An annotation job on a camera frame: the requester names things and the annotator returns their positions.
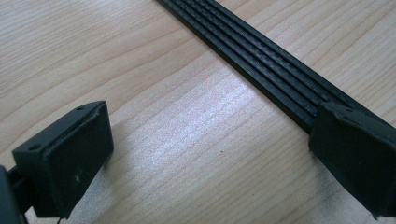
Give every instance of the screw hole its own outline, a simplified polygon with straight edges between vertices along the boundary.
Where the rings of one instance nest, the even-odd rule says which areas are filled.
[[[32,145],[31,147],[29,147],[29,148],[27,148],[29,151],[34,151],[34,150],[37,150],[37,149],[39,149],[39,148],[41,148],[41,145],[40,144],[34,144],[34,145]]]

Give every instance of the black plastic block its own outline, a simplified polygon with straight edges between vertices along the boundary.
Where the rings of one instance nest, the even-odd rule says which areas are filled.
[[[69,217],[113,151],[106,102],[80,106],[13,151],[38,217]]]
[[[318,108],[310,150],[375,218],[396,216],[396,132],[359,111]]]

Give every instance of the wooden table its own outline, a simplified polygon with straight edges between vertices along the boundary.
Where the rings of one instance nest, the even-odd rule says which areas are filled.
[[[219,2],[396,126],[396,1]],[[1,1],[0,163],[97,100],[115,151],[62,223],[396,222],[375,222],[308,135],[154,0]]]

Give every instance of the black plastic strip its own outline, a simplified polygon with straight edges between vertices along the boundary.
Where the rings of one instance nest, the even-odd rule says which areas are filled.
[[[344,105],[386,123],[213,0],[158,0],[307,133],[318,105]]]

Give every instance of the wood grain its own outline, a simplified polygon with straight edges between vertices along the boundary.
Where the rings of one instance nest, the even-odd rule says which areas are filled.
[[[396,126],[394,0],[219,2]],[[375,222],[308,136],[154,0],[0,1],[0,163],[96,100],[115,152],[62,223],[396,222]]]

